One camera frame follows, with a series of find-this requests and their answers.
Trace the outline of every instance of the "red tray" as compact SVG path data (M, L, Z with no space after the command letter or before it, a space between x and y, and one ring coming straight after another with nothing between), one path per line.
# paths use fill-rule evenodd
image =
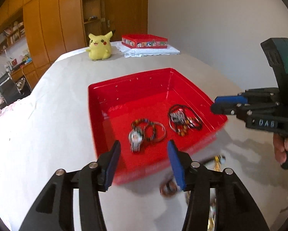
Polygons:
M122 44L132 49L166 49L167 38L154 35L122 35Z
M213 101L190 80L172 68L131 74L88 87L89 112L97 157L114 143L121 143L121 157L114 183L126 183L169 165L166 146L173 139L179 150L189 154L205 147L215 138L227 117L210 111ZM191 107L202 119L202 130L178 136L169 126L168 110L174 104ZM160 143L141 146L139 154L131 153L128 134L138 118L161 122L167 131Z

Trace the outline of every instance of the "pikachu plush toy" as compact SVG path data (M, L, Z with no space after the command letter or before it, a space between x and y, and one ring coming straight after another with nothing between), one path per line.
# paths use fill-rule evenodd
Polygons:
M89 34L90 46L86 51L89 52L88 56L93 61L107 59L111 56L110 38L113 36L115 30L110 31L104 36L94 36Z

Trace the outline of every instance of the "white bed sheet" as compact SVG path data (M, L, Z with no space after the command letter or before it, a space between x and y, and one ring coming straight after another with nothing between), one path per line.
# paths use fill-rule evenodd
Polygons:
M0 212L17 231L44 185L64 168L79 170L96 160L88 115L87 87L103 80L145 70L173 67L211 98L237 94L236 85L196 58L181 54L124 58L116 49L104 61L87 53L55 62L40 79L13 122L0 122ZM230 118L215 143L197 153L203 159L220 152L245 183L269 225L288 196L288 172L274 161L272 135L246 130ZM109 231L181 230L187 206L183 194L164 199L159 184L170 169L100 194ZM74 206L75 230L80 230Z

